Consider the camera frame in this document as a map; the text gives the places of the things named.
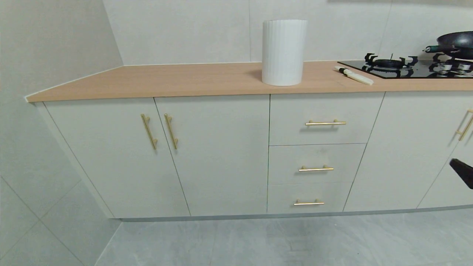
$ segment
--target white cabinet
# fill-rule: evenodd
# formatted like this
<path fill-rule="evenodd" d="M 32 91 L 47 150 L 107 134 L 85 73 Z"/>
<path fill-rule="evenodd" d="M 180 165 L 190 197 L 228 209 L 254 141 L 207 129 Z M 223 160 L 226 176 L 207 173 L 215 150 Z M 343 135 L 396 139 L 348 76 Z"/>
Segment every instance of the white cabinet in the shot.
<path fill-rule="evenodd" d="M 266 213 L 269 95 L 155 101 L 191 215 Z"/>
<path fill-rule="evenodd" d="M 45 104 L 116 218 L 189 216 L 153 98 Z"/>
<path fill-rule="evenodd" d="M 272 146 L 269 148 L 268 184 L 353 182 L 365 146 Z"/>
<path fill-rule="evenodd" d="M 472 107 L 473 92 L 386 93 L 344 211 L 415 209 Z"/>
<path fill-rule="evenodd" d="M 341 212 L 350 187 L 351 182 L 269 185 L 268 213 Z"/>
<path fill-rule="evenodd" d="M 435 182 L 430 187 L 419 208 L 447 207 L 473 204 L 473 190 L 471 190 L 457 173 L 450 167 L 452 158 L 473 166 L 473 130 L 458 143 Z"/>
<path fill-rule="evenodd" d="M 270 145 L 366 143 L 384 92 L 271 95 Z M 306 125 L 309 121 L 346 124 Z"/>

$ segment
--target gold bar handle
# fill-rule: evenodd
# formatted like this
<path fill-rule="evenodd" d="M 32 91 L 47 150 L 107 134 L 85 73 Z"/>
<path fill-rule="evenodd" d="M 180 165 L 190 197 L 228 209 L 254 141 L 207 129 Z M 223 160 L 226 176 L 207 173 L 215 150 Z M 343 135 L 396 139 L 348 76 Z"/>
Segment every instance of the gold bar handle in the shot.
<path fill-rule="evenodd" d="M 177 150 L 177 142 L 179 140 L 174 137 L 173 128 L 171 127 L 171 121 L 173 120 L 173 118 L 172 116 L 168 116 L 167 114 L 164 114 L 164 118 L 166 119 L 167 129 L 169 130 L 169 134 L 171 134 L 171 139 L 173 140 L 174 149 Z"/>
<path fill-rule="evenodd" d="M 338 121 L 337 119 L 334 119 L 333 122 L 314 122 L 312 120 L 309 120 L 309 123 L 306 123 L 306 125 L 336 125 L 336 124 L 347 124 L 347 122 L 341 122 L 341 121 Z"/>
<path fill-rule="evenodd" d="M 145 116 L 145 114 L 141 114 L 141 119 L 143 120 L 143 124 L 145 125 L 146 132 L 148 133 L 149 140 L 151 141 L 151 145 L 153 146 L 153 149 L 156 150 L 156 143 L 158 142 L 157 139 L 153 138 L 153 135 L 151 135 L 151 130 L 149 130 L 149 116 Z"/>
<path fill-rule="evenodd" d="M 299 202 L 299 200 L 296 200 L 294 203 L 294 206 L 301 206 L 301 205 L 323 205 L 325 202 L 318 201 L 318 199 L 315 199 L 314 202 Z"/>
<path fill-rule="evenodd" d="M 328 167 L 326 164 L 324 164 L 323 168 L 311 168 L 307 169 L 304 165 L 299 169 L 299 172 L 311 172 L 311 171 L 333 171 L 333 167 Z"/>
<path fill-rule="evenodd" d="M 469 109 L 468 112 L 473 114 L 473 109 Z M 466 124 L 465 130 L 463 130 L 463 132 L 461 132 L 459 130 L 456 131 L 457 134 L 460 134 L 460 138 L 458 139 L 459 141 L 463 140 L 463 138 L 466 135 L 466 132 L 468 132 L 468 130 L 470 129 L 470 126 L 472 125 L 472 123 L 473 123 L 473 115 L 472 115 L 472 118 L 470 118 L 470 121 L 468 122 L 468 124 Z"/>

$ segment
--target white vase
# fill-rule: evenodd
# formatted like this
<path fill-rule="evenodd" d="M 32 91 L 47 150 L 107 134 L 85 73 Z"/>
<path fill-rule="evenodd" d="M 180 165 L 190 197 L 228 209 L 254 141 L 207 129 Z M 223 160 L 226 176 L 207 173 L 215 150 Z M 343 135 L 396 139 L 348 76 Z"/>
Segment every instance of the white vase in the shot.
<path fill-rule="evenodd" d="M 264 83 L 291 86 L 302 81 L 307 20 L 285 19 L 263 22 Z"/>

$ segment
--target gas stove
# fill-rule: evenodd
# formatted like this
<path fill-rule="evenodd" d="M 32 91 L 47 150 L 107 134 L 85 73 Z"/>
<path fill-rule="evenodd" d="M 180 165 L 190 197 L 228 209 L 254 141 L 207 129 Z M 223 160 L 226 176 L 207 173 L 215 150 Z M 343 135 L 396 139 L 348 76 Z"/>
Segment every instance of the gas stove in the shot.
<path fill-rule="evenodd" d="M 436 54 L 431 60 L 419 60 L 417 56 L 410 59 L 377 59 L 374 53 L 368 53 L 365 60 L 340 61 L 346 66 L 378 76 L 383 79 L 462 79 L 473 78 L 473 62 L 448 58 L 441 60 L 443 53 Z"/>

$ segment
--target floor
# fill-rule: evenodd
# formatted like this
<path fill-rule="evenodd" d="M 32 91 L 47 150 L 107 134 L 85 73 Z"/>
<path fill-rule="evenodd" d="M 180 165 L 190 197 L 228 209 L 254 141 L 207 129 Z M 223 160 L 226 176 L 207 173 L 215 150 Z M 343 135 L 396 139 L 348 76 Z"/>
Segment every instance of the floor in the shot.
<path fill-rule="evenodd" d="M 473 209 L 123 222 L 96 266 L 471 266 Z"/>

